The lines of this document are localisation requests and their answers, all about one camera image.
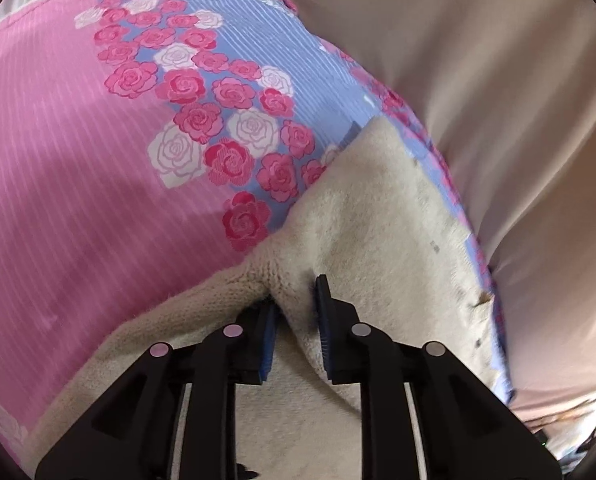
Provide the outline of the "beige heart-pattern knit sweater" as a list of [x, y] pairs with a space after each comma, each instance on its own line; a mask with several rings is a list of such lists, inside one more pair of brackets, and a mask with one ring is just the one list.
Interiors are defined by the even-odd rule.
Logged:
[[312, 287], [396, 341], [445, 344], [503, 394], [493, 296], [467, 252], [469, 232], [384, 118], [372, 119], [292, 206], [281, 229], [237, 266], [123, 323], [98, 347], [28, 434], [21, 467], [41, 458], [150, 345], [199, 341], [272, 296], [287, 321], [269, 380], [240, 389], [237, 457], [265, 479], [355, 479], [360, 392], [326, 379]]

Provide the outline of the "pink floral bed sheet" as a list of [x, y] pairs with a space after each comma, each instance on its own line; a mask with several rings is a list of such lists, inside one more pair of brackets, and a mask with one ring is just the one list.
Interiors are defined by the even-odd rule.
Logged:
[[242, 263], [374, 118], [467, 228], [409, 104], [289, 0], [40, 0], [2, 21], [0, 441], [14, 461], [109, 335]]

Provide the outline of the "beige curtain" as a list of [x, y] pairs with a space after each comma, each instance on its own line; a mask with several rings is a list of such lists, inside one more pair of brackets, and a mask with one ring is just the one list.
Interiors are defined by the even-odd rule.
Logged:
[[[0, 23], [40, 0], [4, 0]], [[521, 419], [596, 396], [592, 0], [289, 0], [409, 104], [502, 304]]]

